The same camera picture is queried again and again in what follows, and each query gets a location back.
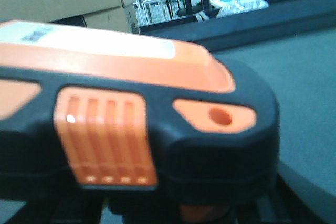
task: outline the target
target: orange and black battery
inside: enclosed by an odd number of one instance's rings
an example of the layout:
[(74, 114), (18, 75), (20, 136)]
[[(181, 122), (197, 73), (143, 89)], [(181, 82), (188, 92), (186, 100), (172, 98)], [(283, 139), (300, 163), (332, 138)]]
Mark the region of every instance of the orange and black battery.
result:
[(159, 191), (231, 205), (276, 177), (273, 92), (199, 45), (6, 21), (0, 89), (2, 199)]

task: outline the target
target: label sticker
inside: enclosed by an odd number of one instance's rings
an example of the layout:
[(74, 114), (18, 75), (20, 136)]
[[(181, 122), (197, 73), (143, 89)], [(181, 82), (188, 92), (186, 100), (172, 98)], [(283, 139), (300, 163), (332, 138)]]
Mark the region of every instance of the label sticker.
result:
[(0, 28), (0, 42), (102, 55), (175, 57), (174, 43), (169, 40), (54, 24), (17, 22)]

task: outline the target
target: screw hole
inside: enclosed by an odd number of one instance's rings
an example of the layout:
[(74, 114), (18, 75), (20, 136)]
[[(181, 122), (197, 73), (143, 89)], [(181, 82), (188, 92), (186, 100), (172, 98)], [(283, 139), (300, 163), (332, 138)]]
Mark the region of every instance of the screw hole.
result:
[(212, 121), (217, 124), (227, 126), (232, 123), (231, 116), (220, 108), (212, 108), (209, 110), (209, 116)]

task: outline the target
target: orange vent grille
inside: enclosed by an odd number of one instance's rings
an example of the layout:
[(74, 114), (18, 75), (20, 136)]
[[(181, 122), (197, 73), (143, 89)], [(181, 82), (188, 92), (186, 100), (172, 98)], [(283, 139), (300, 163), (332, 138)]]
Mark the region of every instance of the orange vent grille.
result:
[(70, 167), (80, 183), (157, 184), (142, 96), (66, 87), (59, 93), (54, 119)]

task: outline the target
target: gray carpet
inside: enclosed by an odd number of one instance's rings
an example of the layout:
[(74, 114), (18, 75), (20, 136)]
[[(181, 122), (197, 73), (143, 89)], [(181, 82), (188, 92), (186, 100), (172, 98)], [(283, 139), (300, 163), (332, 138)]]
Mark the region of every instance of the gray carpet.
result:
[(280, 173), (328, 223), (336, 223), (336, 29), (214, 54), (245, 62), (280, 104)]

